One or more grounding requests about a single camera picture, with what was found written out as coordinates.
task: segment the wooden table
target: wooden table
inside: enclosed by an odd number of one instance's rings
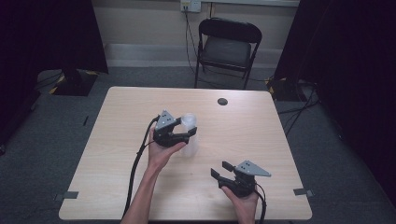
[[[219,105],[219,98],[228,104]],[[164,109],[175,118],[196,115],[199,150],[191,158],[173,155],[162,170],[150,220],[236,220],[210,168],[233,179],[221,162],[238,165],[244,160],[272,175],[256,177],[267,197],[266,219],[311,218],[306,196],[293,192],[303,185],[268,92],[113,87],[68,190],[78,191],[78,197],[64,199],[61,219],[121,219],[136,152],[150,121]],[[147,162],[146,149],[137,166],[134,192]],[[261,210],[259,202],[257,219]]]

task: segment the wall outlet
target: wall outlet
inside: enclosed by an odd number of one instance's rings
[[[180,11],[201,12],[201,1],[180,0]]]

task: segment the black folding chair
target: black folding chair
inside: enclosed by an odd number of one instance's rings
[[[257,48],[262,42],[262,32],[248,22],[209,18],[199,25],[198,58],[194,88],[197,88],[199,64],[244,72],[244,90]]]

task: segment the bottle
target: bottle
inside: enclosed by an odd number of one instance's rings
[[[194,114],[188,113],[181,117],[181,126],[183,127],[183,131],[186,133],[189,130],[195,128],[197,122],[197,118]],[[184,146],[180,153],[184,157],[192,157],[198,151],[198,132],[190,137],[189,143]]]

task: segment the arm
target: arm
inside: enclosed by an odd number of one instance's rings
[[[148,167],[143,174],[142,181],[134,195],[134,199],[121,221],[122,224],[148,223],[149,209],[157,177],[166,163],[168,163],[172,154],[186,146],[185,143],[178,143],[169,148],[160,147],[157,143],[153,142],[153,132],[154,130],[151,129],[149,133],[148,141],[150,144],[148,145]]]
[[[245,198],[238,198],[227,187],[221,187],[221,189],[233,203],[233,208],[238,218],[238,223],[254,224],[257,201],[259,200],[259,196],[255,192],[253,192]]]

